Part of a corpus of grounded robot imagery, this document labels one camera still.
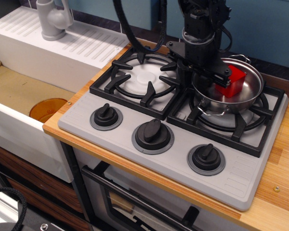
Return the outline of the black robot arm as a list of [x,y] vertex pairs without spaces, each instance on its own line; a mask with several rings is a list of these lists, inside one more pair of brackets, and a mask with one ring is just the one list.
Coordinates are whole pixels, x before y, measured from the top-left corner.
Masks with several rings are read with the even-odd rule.
[[232,35],[224,26],[230,20],[231,8],[224,0],[180,0],[178,3],[184,17],[183,41],[168,42],[167,48],[195,72],[227,88],[232,71],[220,55],[232,47]]

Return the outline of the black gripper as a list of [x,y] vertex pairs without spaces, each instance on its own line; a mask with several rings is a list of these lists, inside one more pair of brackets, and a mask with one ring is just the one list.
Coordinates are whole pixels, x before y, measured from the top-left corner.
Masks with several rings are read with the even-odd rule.
[[211,96],[215,92],[215,83],[223,88],[230,85],[232,70],[212,45],[196,46],[169,41],[166,46],[179,59],[176,72],[182,88],[191,84],[192,70],[201,75],[199,91],[205,96]]

